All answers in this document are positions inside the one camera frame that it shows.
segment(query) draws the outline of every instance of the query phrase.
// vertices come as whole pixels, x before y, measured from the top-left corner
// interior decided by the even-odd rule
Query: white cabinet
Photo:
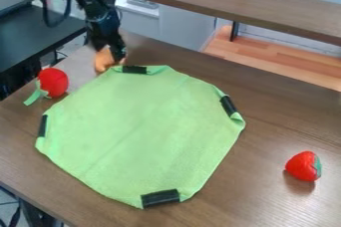
[[[158,10],[117,0],[122,28],[192,50],[200,50],[214,30],[214,17],[160,5]]]

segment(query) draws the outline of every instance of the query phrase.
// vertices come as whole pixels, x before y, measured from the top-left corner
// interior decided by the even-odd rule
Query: black tape strip
[[[169,202],[179,202],[179,194],[176,189],[153,192],[141,196],[144,208]]]
[[[147,67],[123,66],[122,72],[123,73],[134,73],[134,74],[146,74],[147,73]]]
[[[225,109],[228,116],[232,116],[234,113],[237,112],[231,98],[229,96],[224,96],[220,99],[222,107]]]
[[[47,117],[48,116],[46,114],[42,116],[42,119],[40,121],[39,131],[38,131],[38,137],[39,136],[45,137]]]

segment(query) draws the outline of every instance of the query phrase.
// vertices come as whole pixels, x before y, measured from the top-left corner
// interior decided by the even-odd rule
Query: green towel
[[[36,143],[94,190],[138,208],[144,198],[162,202],[163,191],[191,198],[245,126],[213,85],[166,66],[148,69],[111,68],[53,105]]]

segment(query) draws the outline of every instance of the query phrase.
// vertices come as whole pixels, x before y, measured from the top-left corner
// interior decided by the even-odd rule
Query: wooden shelf
[[[320,0],[151,1],[341,46],[341,5],[335,3]]]
[[[229,42],[223,27],[203,50],[238,64],[341,92],[341,60],[247,37]]]

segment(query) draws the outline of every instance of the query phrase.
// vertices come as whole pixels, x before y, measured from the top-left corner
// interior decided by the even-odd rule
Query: red strawberry
[[[285,170],[294,177],[313,182],[321,176],[321,162],[312,151],[302,151],[285,164]]]
[[[40,89],[48,92],[48,97],[57,98],[61,96],[69,86],[68,76],[61,70],[48,68],[38,75]]]

